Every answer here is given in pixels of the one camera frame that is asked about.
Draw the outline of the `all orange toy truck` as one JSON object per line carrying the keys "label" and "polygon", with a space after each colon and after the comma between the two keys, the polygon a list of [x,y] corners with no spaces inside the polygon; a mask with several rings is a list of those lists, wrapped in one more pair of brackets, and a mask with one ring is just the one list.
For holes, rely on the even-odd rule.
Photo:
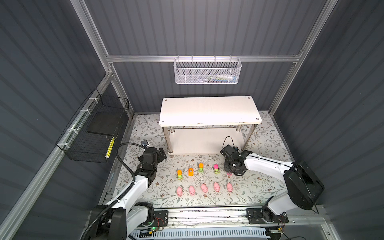
{"label": "all orange toy truck", "polygon": [[190,177],[193,177],[193,176],[194,176],[194,169],[193,169],[193,168],[189,168],[189,170],[188,170],[188,176],[190,176]]}

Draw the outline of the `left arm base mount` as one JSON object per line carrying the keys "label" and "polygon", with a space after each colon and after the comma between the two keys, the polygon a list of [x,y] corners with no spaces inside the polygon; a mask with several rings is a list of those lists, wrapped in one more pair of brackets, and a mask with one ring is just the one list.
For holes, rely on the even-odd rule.
{"label": "left arm base mount", "polygon": [[168,226],[169,211],[154,211],[151,221],[140,224],[142,228],[164,228]]}

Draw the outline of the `pink mixer green truck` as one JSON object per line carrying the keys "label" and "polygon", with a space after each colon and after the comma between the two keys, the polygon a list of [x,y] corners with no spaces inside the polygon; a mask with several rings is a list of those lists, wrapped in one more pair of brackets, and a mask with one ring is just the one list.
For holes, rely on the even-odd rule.
{"label": "pink mixer green truck", "polygon": [[218,164],[214,164],[214,173],[215,174],[219,174],[220,173],[220,169],[219,169],[219,165]]}

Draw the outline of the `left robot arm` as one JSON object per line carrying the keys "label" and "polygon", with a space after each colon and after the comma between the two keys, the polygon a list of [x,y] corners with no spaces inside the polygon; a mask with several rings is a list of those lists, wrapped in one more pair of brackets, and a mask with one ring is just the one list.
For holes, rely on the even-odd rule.
{"label": "left robot arm", "polygon": [[[150,187],[156,178],[158,164],[167,159],[163,148],[149,147],[136,143],[122,143],[116,148],[116,157],[132,176],[130,184],[102,208],[97,207],[97,215],[91,218],[81,236],[82,240],[94,238],[99,229],[105,229],[108,240],[133,240],[131,233],[141,224],[150,223],[154,218],[153,204],[138,202],[138,198]],[[140,165],[134,172],[122,159],[119,150],[123,146],[144,149],[139,156]]]}

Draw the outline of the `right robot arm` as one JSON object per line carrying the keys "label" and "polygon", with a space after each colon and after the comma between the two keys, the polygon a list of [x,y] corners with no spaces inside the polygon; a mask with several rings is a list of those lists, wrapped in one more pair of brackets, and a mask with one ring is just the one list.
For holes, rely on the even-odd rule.
{"label": "right robot arm", "polygon": [[305,163],[272,160],[247,150],[239,152],[238,148],[230,145],[223,147],[220,153],[225,158],[225,171],[235,176],[254,171],[285,183],[286,190],[270,197],[261,208],[266,223],[273,223],[282,214],[296,208],[311,210],[325,190],[324,184]]}

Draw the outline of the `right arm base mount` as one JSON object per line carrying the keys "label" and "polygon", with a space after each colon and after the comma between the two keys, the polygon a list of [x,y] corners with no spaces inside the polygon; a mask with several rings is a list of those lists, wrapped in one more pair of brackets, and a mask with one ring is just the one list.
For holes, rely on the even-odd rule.
{"label": "right arm base mount", "polygon": [[287,224],[289,222],[286,213],[275,215],[264,208],[247,208],[246,218],[249,224]]}

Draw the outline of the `orange mixer green truck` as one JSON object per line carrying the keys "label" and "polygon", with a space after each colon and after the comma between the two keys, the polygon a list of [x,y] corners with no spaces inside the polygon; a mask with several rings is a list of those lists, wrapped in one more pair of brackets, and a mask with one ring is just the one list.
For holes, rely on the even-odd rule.
{"label": "orange mixer green truck", "polygon": [[199,170],[198,170],[199,173],[204,173],[204,164],[203,163],[199,163]]}
{"label": "orange mixer green truck", "polygon": [[178,180],[183,179],[183,171],[182,170],[177,170],[177,179]]}

